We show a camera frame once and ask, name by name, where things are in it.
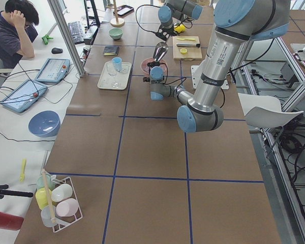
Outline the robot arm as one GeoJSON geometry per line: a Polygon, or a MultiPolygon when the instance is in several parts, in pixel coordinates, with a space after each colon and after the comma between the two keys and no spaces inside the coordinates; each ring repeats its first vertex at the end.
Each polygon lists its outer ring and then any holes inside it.
{"type": "Polygon", "coordinates": [[[187,133],[211,131],[221,126],[224,114],[214,104],[241,43],[274,39],[284,35],[289,25],[289,1],[218,1],[213,12],[207,56],[196,70],[198,85],[191,94],[179,85],[168,85],[159,61],[166,53],[168,36],[175,36],[173,19],[197,20],[202,7],[192,1],[165,1],[158,11],[161,22],[150,64],[149,81],[152,100],[175,97],[181,103],[177,111],[179,127],[187,133]]]}
{"type": "Polygon", "coordinates": [[[158,10],[160,26],[155,35],[163,41],[167,41],[170,36],[177,36],[173,18],[180,21],[180,24],[199,19],[203,8],[193,1],[165,1],[158,10]]]}

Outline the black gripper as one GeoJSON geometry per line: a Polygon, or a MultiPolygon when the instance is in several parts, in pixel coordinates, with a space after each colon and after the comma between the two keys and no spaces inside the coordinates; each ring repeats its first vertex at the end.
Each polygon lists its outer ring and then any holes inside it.
{"type": "Polygon", "coordinates": [[[159,27],[155,35],[163,41],[167,41],[170,36],[176,36],[177,32],[174,28],[159,27]]]}
{"type": "Polygon", "coordinates": [[[153,67],[157,66],[162,68],[164,73],[166,73],[166,71],[168,70],[167,63],[163,59],[161,59],[160,61],[156,61],[154,58],[151,57],[146,60],[146,71],[148,74],[150,73],[153,67]]]}

